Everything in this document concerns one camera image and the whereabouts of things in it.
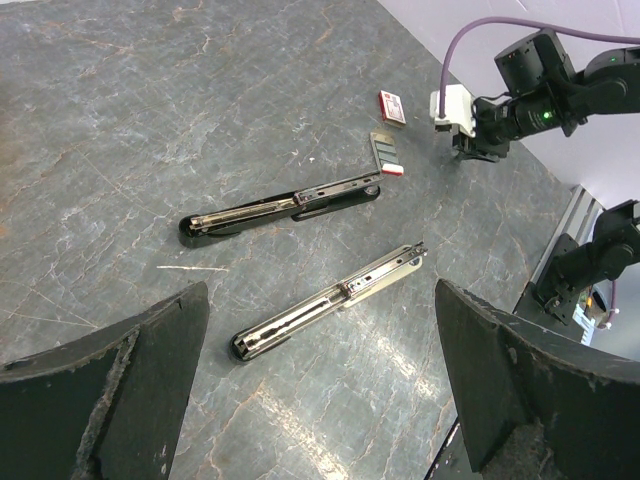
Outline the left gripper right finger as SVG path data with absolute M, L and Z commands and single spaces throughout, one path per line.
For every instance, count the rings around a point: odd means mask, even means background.
M 449 280 L 437 282 L 435 308 L 473 472 L 638 478 L 638 362 L 500 310 Z

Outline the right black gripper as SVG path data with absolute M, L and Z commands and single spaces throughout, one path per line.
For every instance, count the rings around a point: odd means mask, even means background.
M 474 138 L 466 135 L 461 129 L 454 128 L 452 135 L 452 147 L 458 160 L 479 160 L 488 163 L 499 163 L 507 157 L 510 149 L 509 143 L 492 145 L 482 136 Z

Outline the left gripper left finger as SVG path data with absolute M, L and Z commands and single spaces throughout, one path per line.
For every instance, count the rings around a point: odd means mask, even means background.
M 2 478 L 168 478 L 208 320 L 198 282 L 3 365 Z

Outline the red white staple box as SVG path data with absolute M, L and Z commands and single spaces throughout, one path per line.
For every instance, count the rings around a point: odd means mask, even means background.
M 406 118 L 401 98 L 384 90 L 379 92 L 378 98 L 383 121 L 398 127 L 405 126 Z

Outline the white black stapler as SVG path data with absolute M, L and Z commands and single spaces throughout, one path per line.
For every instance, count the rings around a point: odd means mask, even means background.
M 306 300 L 247 329 L 229 343 L 231 355 L 249 362 L 336 310 L 348 309 L 421 268 L 427 248 L 402 245 Z

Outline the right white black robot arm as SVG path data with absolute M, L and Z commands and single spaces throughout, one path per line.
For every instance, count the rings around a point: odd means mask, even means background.
M 493 103 L 466 91 L 442 129 L 453 131 L 452 144 L 463 159 L 496 163 L 512 142 L 561 129 L 571 136 L 592 115 L 632 114 L 639 110 L 639 46 L 620 40 L 614 50 L 574 69 L 556 29 L 542 28 L 495 58 L 508 100 Z M 581 292 L 604 280 L 616 280 L 639 261 L 639 203 L 628 200 L 597 218 L 593 238 L 580 245 L 569 234 L 557 240 L 538 280 L 528 286 L 524 304 L 547 326 L 569 325 Z

